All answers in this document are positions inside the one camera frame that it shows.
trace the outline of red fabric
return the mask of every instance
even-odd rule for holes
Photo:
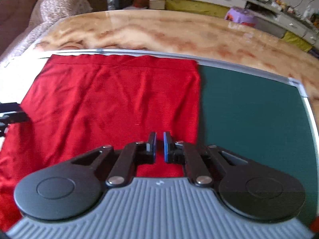
[[[151,56],[53,55],[21,103],[31,121],[10,126],[0,152],[0,224],[19,218],[13,190],[24,176],[105,144],[197,139],[197,63]],[[182,176],[179,165],[142,165],[139,176]]]

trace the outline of silver screw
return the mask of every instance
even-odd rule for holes
[[[196,182],[198,184],[209,184],[213,181],[212,178],[210,178],[209,176],[198,176],[196,179]]]
[[[124,182],[124,178],[122,176],[113,176],[108,179],[108,182],[112,185],[119,185]]]

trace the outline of green board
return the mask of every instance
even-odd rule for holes
[[[306,202],[298,218],[316,216],[317,163],[307,112],[296,87],[241,72],[200,66],[198,142],[215,144],[297,178]]]

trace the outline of round black disc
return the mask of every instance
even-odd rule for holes
[[[14,199],[26,215],[59,220],[89,210],[101,194],[101,184],[89,168],[59,164],[22,179],[15,188]]]
[[[263,166],[231,168],[220,182],[219,194],[236,213],[264,222],[296,216],[305,201],[298,180]]]

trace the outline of marble table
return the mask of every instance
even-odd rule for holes
[[[319,123],[319,60],[257,29],[184,12],[97,12],[58,22],[29,52],[95,48],[195,55],[296,78],[303,83]]]

